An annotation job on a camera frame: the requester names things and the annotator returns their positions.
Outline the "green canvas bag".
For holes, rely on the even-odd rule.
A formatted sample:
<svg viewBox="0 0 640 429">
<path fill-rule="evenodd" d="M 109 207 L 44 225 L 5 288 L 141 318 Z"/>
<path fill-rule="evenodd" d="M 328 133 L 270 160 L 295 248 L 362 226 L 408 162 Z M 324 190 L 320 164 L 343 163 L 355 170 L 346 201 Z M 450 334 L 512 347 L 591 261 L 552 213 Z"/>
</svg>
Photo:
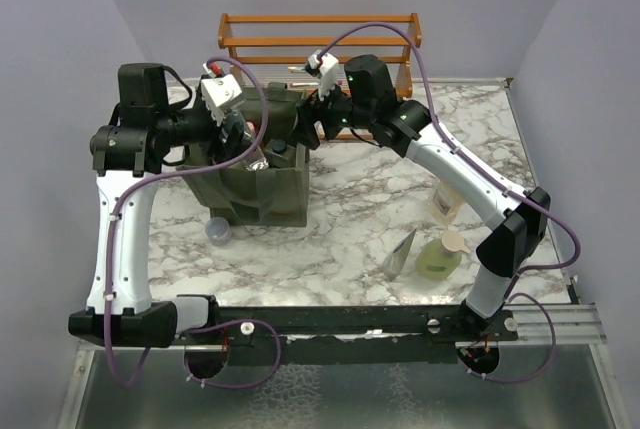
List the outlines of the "green canvas bag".
<svg viewBox="0 0 640 429">
<path fill-rule="evenodd" d="M 296 149 L 295 166 L 249 170 L 242 163 L 216 172 L 183 175 L 197 201 L 212 217 L 246 226 L 304 227 L 309 201 L 309 150 L 289 139 L 296 122 L 296 105 L 303 93 L 281 82 L 264 88 L 269 122 L 262 143 L 282 139 Z"/>
</svg>

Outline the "clear square bottle black caps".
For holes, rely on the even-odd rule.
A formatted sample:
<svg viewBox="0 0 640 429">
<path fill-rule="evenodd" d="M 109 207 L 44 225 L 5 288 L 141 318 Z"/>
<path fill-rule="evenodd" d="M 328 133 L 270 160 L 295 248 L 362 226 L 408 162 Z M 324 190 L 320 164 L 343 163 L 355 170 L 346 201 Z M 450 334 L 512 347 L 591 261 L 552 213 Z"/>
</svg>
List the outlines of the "clear square bottle black caps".
<svg viewBox="0 0 640 429">
<path fill-rule="evenodd" d="M 269 166 L 276 169 L 295 166 L 296 149 L 282 139 L 272 139 L 265 147 L 265 155 Z"/>
</svg>

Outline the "amber mouthwash bottle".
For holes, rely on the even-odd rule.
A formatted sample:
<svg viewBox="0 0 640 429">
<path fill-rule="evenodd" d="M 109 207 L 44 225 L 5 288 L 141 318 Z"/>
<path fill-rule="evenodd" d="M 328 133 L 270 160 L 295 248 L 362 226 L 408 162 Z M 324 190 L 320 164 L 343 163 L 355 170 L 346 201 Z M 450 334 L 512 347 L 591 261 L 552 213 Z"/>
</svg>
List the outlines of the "amber mouthwash bottle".
<svg viewBox="0 0 640 429">
<path fill-rule="evenodd" d="M 464 204 L 465 201 L 455 190 L 440 181 L 431 192 L 429 211 L 439 223 L 448 226 L 454 222 Z"/>
</svg>

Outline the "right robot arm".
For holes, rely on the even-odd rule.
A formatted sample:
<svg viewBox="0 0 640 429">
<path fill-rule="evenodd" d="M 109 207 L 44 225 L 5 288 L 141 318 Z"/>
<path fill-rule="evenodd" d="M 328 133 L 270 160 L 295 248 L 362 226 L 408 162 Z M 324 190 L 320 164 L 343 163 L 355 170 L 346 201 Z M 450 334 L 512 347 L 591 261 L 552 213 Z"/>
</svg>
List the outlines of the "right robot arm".
<svg viewBox="0 0 640 429">
<path fill-rule="evenodd" d="M 429 109 L 396 93 L 387 65 L 372 54 L 340 64 L 330 54 L 308 57 L 305 72 L 317 89 L 297 106 L 293 139 L 315 150 L 320 136 L 334 139 L 342 129 L 364 129 L 382 147 L 423 167 L 455 191 L 489 228 L 476 256 L 480 269 L 459 310 L 459 327 L 481 340 L 496 325 L 516 272 L 545 236 L 551 198 L 541 189 L 527 191 L 464 152 Z"/>
</svg>

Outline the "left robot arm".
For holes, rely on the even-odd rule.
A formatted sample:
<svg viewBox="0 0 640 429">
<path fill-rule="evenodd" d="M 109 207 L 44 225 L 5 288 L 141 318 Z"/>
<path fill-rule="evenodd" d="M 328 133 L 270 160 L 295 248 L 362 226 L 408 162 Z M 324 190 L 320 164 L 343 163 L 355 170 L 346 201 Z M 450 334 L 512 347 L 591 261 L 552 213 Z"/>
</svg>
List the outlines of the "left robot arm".
<svg viewBox="0 0 640 429">
<path fill-rule="evenodd" d="M 197 88 L 169 100 L 160 63 L 128 63 L 117 73 L 119 101 L 90 141 L 100 202 L 96 267 L 84 309 L 71 314 L 71 335 L 97 345 L 165 348 L 187 331 L 206 344 L 221 320 L 207 296 L 155 302 L 148 276 L 150 217 L 166 156 L 176 147 L 215 146 L 228 112 L 243 99 L 237 80 L 214 63 Z"/>
</svg>

